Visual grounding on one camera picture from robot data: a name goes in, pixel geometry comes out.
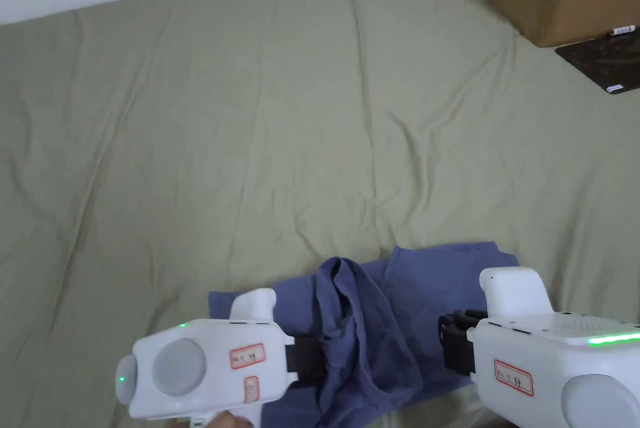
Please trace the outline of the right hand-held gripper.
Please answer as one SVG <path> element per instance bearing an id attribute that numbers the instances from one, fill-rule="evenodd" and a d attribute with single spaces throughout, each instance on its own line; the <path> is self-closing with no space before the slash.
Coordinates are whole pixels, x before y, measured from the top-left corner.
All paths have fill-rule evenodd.
<path id="1" fill-rule="evenodd" d="M 486 311 L 438 320 L 444 365 L 518 427 L 638 427 L 639 326 L 556 312 L 539 274 L 490 267 Z"/>

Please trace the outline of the person's left hand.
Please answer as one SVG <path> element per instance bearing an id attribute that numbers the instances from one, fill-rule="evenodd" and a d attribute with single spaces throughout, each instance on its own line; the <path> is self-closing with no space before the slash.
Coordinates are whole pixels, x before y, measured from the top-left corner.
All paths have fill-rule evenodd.
<path id="1" fill-rule="evenodd" d="M 173 428 L 189 428 L 191 424 L 188 420 L 172 420 L 170 423 L 166 425 L 166 427 Z M 252 428 L 252 425 L 247 419 L 241 416 L 235 416 L 230 411 L 223 411 L 217 414 L 215 418 L 213 418 L 208 425 L 207 428 Z"/>

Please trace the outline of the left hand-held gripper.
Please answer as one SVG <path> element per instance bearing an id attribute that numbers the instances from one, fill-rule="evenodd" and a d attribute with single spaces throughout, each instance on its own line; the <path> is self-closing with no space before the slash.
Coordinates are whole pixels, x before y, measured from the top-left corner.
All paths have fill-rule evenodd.
<path id="1" fill-rule="evenodd" d="M 270 288 L 241 294 L 226 319 L 196 319 L 136 341 L 119 360 L 115 394 L 134 419 L 207 426 L 228 411 L 261 426 L 263 405 L 325 378 L 319 341 L 275 323 Z"/>

